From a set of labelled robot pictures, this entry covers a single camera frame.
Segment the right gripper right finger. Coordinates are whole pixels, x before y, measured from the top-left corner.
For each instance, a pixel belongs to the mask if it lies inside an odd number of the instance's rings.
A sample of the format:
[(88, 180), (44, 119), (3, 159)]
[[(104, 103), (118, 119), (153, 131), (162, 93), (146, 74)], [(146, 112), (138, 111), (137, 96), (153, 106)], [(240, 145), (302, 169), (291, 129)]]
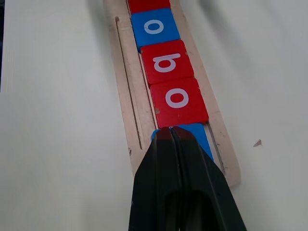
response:
[(227, 181), (194, 135), (173, 127), (182, 180), (182, 231), (244, 231)]

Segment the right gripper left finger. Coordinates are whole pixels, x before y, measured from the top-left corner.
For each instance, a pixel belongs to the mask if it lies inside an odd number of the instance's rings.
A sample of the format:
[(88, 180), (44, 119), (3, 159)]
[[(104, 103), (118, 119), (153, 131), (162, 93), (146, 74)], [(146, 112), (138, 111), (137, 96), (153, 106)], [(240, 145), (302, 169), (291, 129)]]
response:
[(152, 140), (134, 177), (130, 231), (179, 230), (180, 177), (171, 131)]

